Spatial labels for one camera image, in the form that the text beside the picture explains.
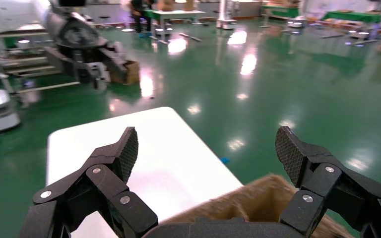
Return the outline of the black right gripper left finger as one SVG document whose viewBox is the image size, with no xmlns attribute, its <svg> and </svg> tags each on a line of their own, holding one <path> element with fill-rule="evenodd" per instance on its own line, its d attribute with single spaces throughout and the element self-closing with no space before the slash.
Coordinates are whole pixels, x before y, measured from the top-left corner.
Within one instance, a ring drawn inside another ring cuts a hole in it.
<svg viewBox="0 0 381 238">
<path fill-rule="evenodd" d="M 143 237 L 158 218 L 127 185 L 137 155 L 137 132 L 127 127 L 117 142 L 96 148 L 78 170 L 33 196 L 19 236 L 68 238 L 97 212 L 116 236 Z"/>
</svg>

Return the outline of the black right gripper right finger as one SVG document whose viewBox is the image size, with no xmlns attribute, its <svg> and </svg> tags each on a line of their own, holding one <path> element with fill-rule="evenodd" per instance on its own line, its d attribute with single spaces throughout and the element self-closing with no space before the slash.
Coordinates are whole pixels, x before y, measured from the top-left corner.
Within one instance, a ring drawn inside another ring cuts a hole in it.
<svg viewBox="0 0 381 238">
<path fill-rule="evenodd" d="M 328 210 L 363 238 L 381 238 L 381 183 L 344 166 L 325 147 L 278 129 L 275 151 L 297 192 L 279 222 L 309 238 Z"/>
</svg>

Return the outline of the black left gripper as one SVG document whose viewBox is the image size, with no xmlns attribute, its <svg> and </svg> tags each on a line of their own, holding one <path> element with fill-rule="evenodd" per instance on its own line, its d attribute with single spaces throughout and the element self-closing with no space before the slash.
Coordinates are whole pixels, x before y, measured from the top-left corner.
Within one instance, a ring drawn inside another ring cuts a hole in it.
<svg viewBox="0 0 381 238">
<path fill-rule="evenodd" d="M 109 43 L 94 25 L 78 13 L 48 13 L 47 32 L 58 46 L 70 49 L 99 49 L 101 62 L 117 78 L 127 75 L 126 53 L 121 43 Z M 87 64 L 75 61 L 52 47 L 44 47 L 48 63 L 80 83 L 91 83 L 94 77 Z"/>
</svg>

